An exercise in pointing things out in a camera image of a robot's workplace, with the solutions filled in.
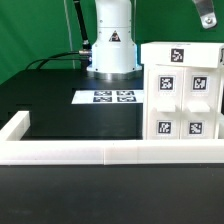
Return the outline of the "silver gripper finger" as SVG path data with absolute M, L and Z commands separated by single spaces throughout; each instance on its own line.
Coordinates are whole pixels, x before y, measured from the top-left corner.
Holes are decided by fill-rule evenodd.
M 213 0 L 192 0 L 200 17 L 202 27 L 211 29 L 217 25 Z

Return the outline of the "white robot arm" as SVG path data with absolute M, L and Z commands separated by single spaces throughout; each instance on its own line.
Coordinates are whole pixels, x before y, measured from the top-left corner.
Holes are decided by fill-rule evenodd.
M 123 80 L 137 76 L 137 45 L 131 37 L 130 0 L 95 0 L 97 40 L 92 46 L 90 77 Z M 217 68 L 217 43 L 150 42 L 141 45 L 141 63 Z

